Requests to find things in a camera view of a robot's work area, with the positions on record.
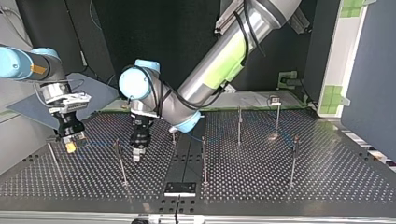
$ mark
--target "vertical metal post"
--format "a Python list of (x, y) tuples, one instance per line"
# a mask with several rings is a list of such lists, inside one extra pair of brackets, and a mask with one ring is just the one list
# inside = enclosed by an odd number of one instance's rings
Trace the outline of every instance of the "vertical metal post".
[(291, 177), (290, 177), (290, 189), (293, 187), (293, 178), (294, 178), (294, 171), (296, 167), (296, 161), (297, 157), (299, 156), (299, 151), (300, 151), (300, 138), (299, 136), (295, 136), (293, 140), (293, 149), (292, 149), (292, 154), (293, 154), (293, 164), (291, 166)]
[(176, 145), (176, 135), (172, 133), (172, 143), (175, 146)]
[(206, 170), (206, 140), (205, 138), (202, 136), (202, 156), (204, 159), (204, 185), (207, 185), (207, 170)]
[(241, 146), (241, 124), (242, 124), (242, 109), (241, 106), (238, 106), (238, 146)]
[(276, 112), (276, 133), (279, 128), (279, 117), (280, 117), (280, 105), (277, 106), (277, 112)]
[(121, 165), (121, 170), (122, 170), (122, 176), (123, 176), (123, 179), (124, 179), (124, 183), (123, 184), (126, 186), (126, 185), (128, 185), (128, 180), (126, 179), (125, 168), (123, 166), (122, 158), (120, 158), (120, 165)]
[(61, 173), (61, 167), (59, 167), (59, 163), (58, 163), (58, 160), (56, 159), (55, 153), (53, 152), (52, 145), (50, 143), (47, 143), (47, 145), (49, 146), (50, 155), (52, 156), (53, 161), (55, 162), (55, 165), (58, 168), (58, 171), (59, 171), (59, 173), (61, 175), (62, 174)]

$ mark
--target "metal bracket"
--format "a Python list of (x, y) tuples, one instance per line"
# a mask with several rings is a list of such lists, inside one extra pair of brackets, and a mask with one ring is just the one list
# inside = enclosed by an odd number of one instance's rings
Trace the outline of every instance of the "metal bracket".
[(341, 105), (346, 105), (346, 106), (350, 106), (350, 100), (348, 98), (346, 98), (345, 96), (341, 96)]
[(196, 183), (167, 183), (165, 197), (195, 197)]
[(227, 7), (224, 13), (216, 22), (215, 35), (224, 35), (228, 28), (235, 21), (235, 16), (233, 13), (236, 11), (240, 13), (243, 9), (244, 0), (233, 0), (231, 4)]
[(376, 0), (365, 0), (364, 2), (363, 2), (363, 5), (364, 6), (368, 6), (368, 5), (370, 5), (370, 4), (372, 4), (372, 3), (375, 3), (376, 2)]

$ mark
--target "black wall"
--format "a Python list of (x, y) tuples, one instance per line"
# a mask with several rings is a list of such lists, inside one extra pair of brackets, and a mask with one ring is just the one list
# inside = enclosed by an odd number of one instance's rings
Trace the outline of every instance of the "black wall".
[(219, 0), (95, 0), (116, 73), (136, 59), (157, 61), (178, 87), (216, 42)]

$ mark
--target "white panel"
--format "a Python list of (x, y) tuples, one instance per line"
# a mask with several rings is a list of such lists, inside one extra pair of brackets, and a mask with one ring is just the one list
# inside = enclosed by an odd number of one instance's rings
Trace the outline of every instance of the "white panel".
[(0, 124), (0, 174), (46, 144), (53, 130), (18, 116)]
[[(367, 7), (364, 7), (359, 17), (338, 18), (335, 25), (334, 37), (329, 55), (329, 61), (326, 67), (326, 73), (323, 80), (322, 93), (319, 99), (319, 109), (323, 98), (325, 86), (342, 86), (342, 96), (347, 95), (347, 87), (352, 67), (355, 62), (356, 52), (361, 36), (361, 27), (364, 24)], [(341, 118), (343, 106), (338, 106), (335, 115), (319, 114), (325, 118)]]

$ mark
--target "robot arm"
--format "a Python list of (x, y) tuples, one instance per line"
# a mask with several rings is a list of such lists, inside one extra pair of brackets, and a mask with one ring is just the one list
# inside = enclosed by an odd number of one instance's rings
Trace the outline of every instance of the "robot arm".
[(85, 92), (72, 93), (66, 80), (62, 62), (53, 49), (19, 49), (0, 47), (0, 77), (31, 80), (40, 84), (40, 91), (49, 112), (59, 121), (58, 134), (68, 152), (84, 144), (84, 125), (76, 118), (76, 111), (87, 107), (91, 96)]
[(171, 132), (189, 132), (201, 117), (199, 108), (216, 89), (231, 82), (246, 55), (272, 30), (279, 29), (301, 0), (245, 0), (245, 10), (195, 67), (177, 92), (159, 80), (160, 65), (137, 60), (120, 76), (120, 90), (138, 105), (157, 111), (173, 125)]

